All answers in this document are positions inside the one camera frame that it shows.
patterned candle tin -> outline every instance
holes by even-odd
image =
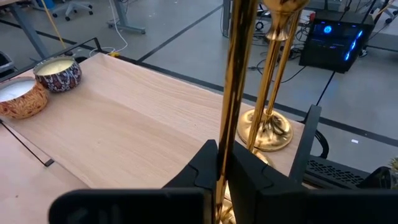
[[[44,60],[34,67],[33,73],[44,88],[56,93],[71,90],[81,81],[81,68],[69,56]]]
[[[32,77],[14,78],[0,83],[0,116],[29,118],[47,104],[47,91]]]

